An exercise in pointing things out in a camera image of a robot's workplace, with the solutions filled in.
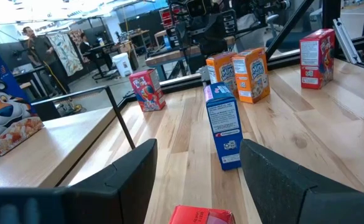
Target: blue cereal box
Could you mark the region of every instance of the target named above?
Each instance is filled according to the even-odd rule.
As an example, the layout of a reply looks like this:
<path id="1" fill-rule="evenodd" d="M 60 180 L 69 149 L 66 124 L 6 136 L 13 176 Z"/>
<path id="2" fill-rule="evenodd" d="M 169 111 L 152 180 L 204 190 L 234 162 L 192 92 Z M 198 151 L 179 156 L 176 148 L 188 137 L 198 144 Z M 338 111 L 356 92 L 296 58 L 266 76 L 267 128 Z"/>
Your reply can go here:
<path id="1" fill-rule="evenodd" d="M 0 57 L 0 156 L 42 126 L 40 118 Z"/>
<path id="2" fill-rule="evenodd" d="M 205 87 L 204 95 L 222 169 L 241 167 L 240 142 L 243 133 L 236 98 L 223 82 Z"/>

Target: trash can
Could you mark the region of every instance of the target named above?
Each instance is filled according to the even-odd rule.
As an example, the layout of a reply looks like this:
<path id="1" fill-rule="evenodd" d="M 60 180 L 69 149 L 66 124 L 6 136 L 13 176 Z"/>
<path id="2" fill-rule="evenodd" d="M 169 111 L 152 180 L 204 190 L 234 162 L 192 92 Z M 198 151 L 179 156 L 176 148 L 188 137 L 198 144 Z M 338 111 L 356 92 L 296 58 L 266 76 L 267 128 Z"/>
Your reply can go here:
<path id="1" fill-rule="evenodd" d="M 131 63 L 128 59 L 128 53 L 115 55 L 112 58 L 113 63 L 117 66 L 118 72 L 122 77 L 132 74 Z"/>

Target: cereal box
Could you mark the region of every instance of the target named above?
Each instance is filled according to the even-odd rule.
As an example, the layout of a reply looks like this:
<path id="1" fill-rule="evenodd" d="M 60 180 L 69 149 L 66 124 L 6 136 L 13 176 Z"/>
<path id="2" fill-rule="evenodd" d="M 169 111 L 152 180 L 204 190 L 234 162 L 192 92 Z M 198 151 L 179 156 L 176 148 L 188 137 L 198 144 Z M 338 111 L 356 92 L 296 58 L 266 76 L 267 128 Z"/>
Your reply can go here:
<path id="1" fill-rule="evenodd" d="M 143 112 L 161 110 L 165 106 L 165 96 L 154 69 L 132 74 L 129 81 Z"/>
<path id="2" fill-rule="evenodd" d="M 240 142 L 243 133 L 236 98 L 223 82 L 205 87 L 204 96 L 222 169 L 240 167 Z"/>
<path id="3" fill-rule="evenodd" d="M 0 57 L 0 156 L 43 126 L 27 96 Z"/>
<path id="4" fill-rule="evenodd" d="M 238 97 L 242 102 L 256 103 L 269 95 L 268 65 L 264 48 L 245 50 L 233 56 Z"/>
<path id="5" fill-rule="evenodd" d="M 184 205 L 175 207 L 169 224 L 235 224 L 235 219 L 231 211 L 197 208 Z"/>
<path id="6" fill-rule="evenodd" d="M 299 42 L 301 87 L 320 89 L 334 79 L 335 32 L 320 29 Z"/>
<path id="7" fill-rule="evenodd" d="M 237 97 L 237 85 L 234 77 L 231 57 L 236 53 L 224 52 L 207 59 L 207 68 L 211 84 L 223 82 L 229 90 Z"/>

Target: wooden table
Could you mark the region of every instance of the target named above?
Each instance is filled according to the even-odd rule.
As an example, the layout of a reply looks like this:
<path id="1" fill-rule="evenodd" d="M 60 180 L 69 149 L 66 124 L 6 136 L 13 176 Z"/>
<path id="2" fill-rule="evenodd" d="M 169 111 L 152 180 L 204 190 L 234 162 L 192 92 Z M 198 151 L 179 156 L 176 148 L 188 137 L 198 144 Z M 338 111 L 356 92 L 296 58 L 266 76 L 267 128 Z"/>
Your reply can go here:
<path id="1" fill-rule="evenodd" d="M 271 94 L 238 102 L 245 138 L 364 191 L 364 69 L 335 61 L 335 80 L 301 89 L 299 66 L 270 72 Z M 236 223 L 261 223 L 243 171 L 222 171 L 202 87 L 166 95 L 161 111 L 128 104 L 123 118 L 136 145 L 158 139 L 156 181 L 145 223 L 167 223 L 176 205 L 231 210 Z M 115 119 L 61 185 L 72 185 L 130 151 Z"/>
<path id="2" fill-rule="evenodd" d="M 113 118 L 105 108 L 44 122 L 0 157 L 0 187 L 55 187 Z"/>
<path id="3" fill-rule="evenodd" d="M 226 37 L 225 40 L 226 40 L 227 46 L 229 46 L 229 47 L 232 47 L 235 43 L 234 37 Z M 189 47 L 188 49 L 185 50 L 185 52 L 186 52 L 188 58 L 196 57 L 201 54 L 200 47 L 198 47 L 198 46 Z M 166 63 L 177 62 L 177 61 L 183 60 L 183 59 L 184 59 L 183 52 L 179 51 L 179 50 L 175 50 L 175 51 L 168 52 L 168 53 L 165 53 L 162 55 L 157 55 L 154 57 L 147 58 L 146 65 L 148 67 L 155 68 L 157 70 L 160 81 L 166 81 L 167 78 L 165 75 L 163 65 Z"/>

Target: cartoon tiger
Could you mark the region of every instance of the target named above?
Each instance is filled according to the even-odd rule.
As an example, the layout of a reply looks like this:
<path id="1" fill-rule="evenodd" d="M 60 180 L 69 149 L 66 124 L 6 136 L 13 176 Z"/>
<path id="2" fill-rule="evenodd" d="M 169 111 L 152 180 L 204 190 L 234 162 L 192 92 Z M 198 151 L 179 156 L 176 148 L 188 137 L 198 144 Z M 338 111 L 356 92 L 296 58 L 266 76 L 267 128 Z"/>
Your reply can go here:
<path id="1" fill-rule="evenodd" d="M 0 81 L 0 135 L 12 123 L 33 116 L 31 105 L 24 99 L 8 95 L 4 90 L 7 85 Z"/>

